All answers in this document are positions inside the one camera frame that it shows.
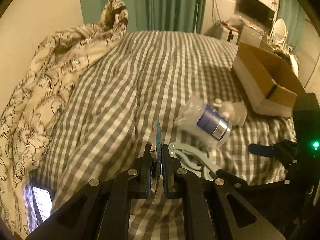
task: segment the bed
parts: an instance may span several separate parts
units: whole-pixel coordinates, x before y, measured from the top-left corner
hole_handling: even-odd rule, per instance
[[[52,127],[51,141],[34,185],[55,191],[53,210],[90,179],[114,178],[141,157],[152,143],[159,119],[164,143],[197,140],[178,130],[174,120],[193,94],[208,103],[216,98],[240,102],[230,69],[237,46],[193,33],[142,31],[121,36],[120,42],[74,85],[68,103]],[[248,113],[243,127],[211,159],[250,185],[279,181],[284,168],[276,160],[251,155],[250,143],[271,145],[295,140],[292,120]],[[33,203],[25,189],[29,230],[37,227]],[[160,185],[156,199],[132,202],[129,239],[184,239],[180,200],[166,200]]]

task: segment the green curtain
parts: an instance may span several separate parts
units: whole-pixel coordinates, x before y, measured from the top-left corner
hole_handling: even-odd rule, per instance
[[[297,0],[280,0],[278,19],[283,19],[288,31],[287,44],[295,48],[301,39],[304,10]]]
[[[108,0],[80,0],[84,23],[100,19]],[[128,31],[201,32],[205,0],[123,0],[129,13]]]

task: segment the blue bottle label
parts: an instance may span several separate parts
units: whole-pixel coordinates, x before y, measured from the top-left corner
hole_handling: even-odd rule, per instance
[[[207,105],[197,122],[197,126],[220,141],[227,131],[228,121],[221,117],[215,109]]]

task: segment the television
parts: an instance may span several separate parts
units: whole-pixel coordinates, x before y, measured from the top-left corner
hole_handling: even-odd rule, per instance
[[[241,0],[239,11],[262,23],[266,28],[272,28],[275,12],[259,0]]]

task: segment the black cable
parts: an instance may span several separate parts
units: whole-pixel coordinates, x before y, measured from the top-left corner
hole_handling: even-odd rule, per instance
[[[217,21],[216,21],[215,17],[214,17],[214,19],[213,19],[213,15],[215,15],[214,5],[216,5],[217,14],[218,14],[218,17],[219,17],[219,20],[217,20]],[[212,15],[211,15],[211,20],[212,20],[212,22],[214,23],[214,25],[221,25],[221,24],[222,24],[222,21],[221,21],[221,18],[220,18],[220,14],[219,14],[219,10],[218,10],[217,0],[212,0]]]

